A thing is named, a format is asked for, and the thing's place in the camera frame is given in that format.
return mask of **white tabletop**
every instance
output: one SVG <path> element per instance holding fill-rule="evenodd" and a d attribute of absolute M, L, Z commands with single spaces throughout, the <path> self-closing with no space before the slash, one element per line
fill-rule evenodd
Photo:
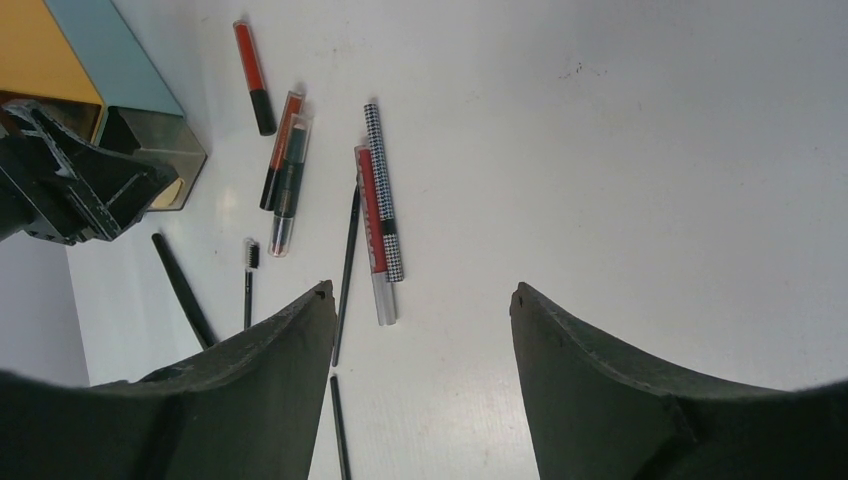
<path fill-rule="evenodd" d="M 290 255 L 256 318 L 341 281 L 362 106 L 381 107 L 407 279 L 380 328 L 360 228 L 341 363 L 359 479 L 537 477 L 508 306 L 527 281 L 672 362 L 777 388 L 848 373 L 841 0 L 116 0 L 210 152 L 178 213 L 69 249 L 91 381 L 198 351 L 162 231 L 222 337 L 263 245 L 260 137 L 231 24 L 279 115 L 315 116 Z M 311 478 L 338 478 L 329 395 Z"/>

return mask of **black brush handle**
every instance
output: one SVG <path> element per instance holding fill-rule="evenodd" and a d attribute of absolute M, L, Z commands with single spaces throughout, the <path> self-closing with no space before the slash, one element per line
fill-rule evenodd
<path fill-rule="evenodd" d="M 244 272 L 244 329 L 250 328 L 253 317 L 253 272 Z"/>
<path fill-rule="evenodd" d="M 156 251 L 159 253 L 159 258 L 162 259 L 162 265 L 165 266 L 165 273 L 168 274 L 168 280 L 171 281 L 171 287 L 173 287 L 174 293 L 177 295 L 177 300 L 179 300 L 180 306 L 183 307 L 183 312 L 186 314 L 188 323 L 191 325 L 191 329 L 194 330 L 194 335 L 197 337 L 197 341 L 200 342 L 200 346 L 206 350 L 218 343 L 218 339 L 215 337 L 215 333 L 212 332 L 209 322 L 206 321 L 206 316 L 203 315 L 197 299 L 194 298 L 191 286 L 188 284 L 185 275 L 183 275 L 183 271 L 180 269 L 177 259 L 174 258 L 170 247 L 168 247 L 165 237 L 161 233 L 154 233 L 151 238 L 153 239 L 153 246 L 156 247 Z"/>
<path fill-rule="evenodd" d="M 342 471 L 342 480 L 350 480 L 350 461 L 347 456 L 347 438 L 344 433 L 344 420 L 342 419 L 342 399 L 339 395 L 339 380 L 335 375 L 330 377 L 330 395 L 333 397 L 333 419 L 336 422 L 336 443 L 339 447 L 339 468 Z"/>
<path fill-rule="evenodd" d="M 359 187 L 353 188 L 353 205 L 350 209 L 350 226 L 347 229 L 345 266 L 342 272 L 342 291 L 339 294 L 339 321 L 336 323 L 336 339 L 333 343 L 333 367 L 339 364 L 339 349 L 342 344 L 342 328 L 347 311 L 347 294 L 350 290 L 350 273 L 353 270 L 353 252 L 356 249 L 356 234 L 359 231 Z"/>

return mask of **houndstooth pencil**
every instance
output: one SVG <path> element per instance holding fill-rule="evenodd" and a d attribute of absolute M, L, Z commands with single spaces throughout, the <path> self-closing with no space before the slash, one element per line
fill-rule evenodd
<path fill-rule="evenodd" d="M 365 105 L 365 125 L 368 130 L 368 146 L 371 150 L 371 162 L 374 166 L 374 182 L 377 184 L 377 202 L 380 210 L 380 223 L 383 227 L 383 245 L 386 248 L 386 263 L 389 267 L 389 282 L 403 280 L 403 263 L 400 260 L 400 243 L 395 226 L 395 211 L 392 205 L 392 191 L 389 188 L 389 171 L 386 165 L 386 151 L 383 148 L 383 130 L 380 127 L 380 112 L 377 105 Z"/>

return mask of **white wall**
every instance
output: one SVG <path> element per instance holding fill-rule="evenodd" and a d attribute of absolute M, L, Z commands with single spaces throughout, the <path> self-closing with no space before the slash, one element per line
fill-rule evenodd
<path fill-rule="evenodd" d="M 0 369 L 88 385 L 63 246 L 23 233 L 0 243 Z"/>

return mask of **makeup brush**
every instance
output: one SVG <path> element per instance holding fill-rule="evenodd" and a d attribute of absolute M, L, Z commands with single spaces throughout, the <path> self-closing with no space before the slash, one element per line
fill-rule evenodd
<path fill-rule="evenodd" d="M 253 272 L 259 268 L 259 243 L 244 240 L 244 329 L 250 328 L 253 317 Z"/>

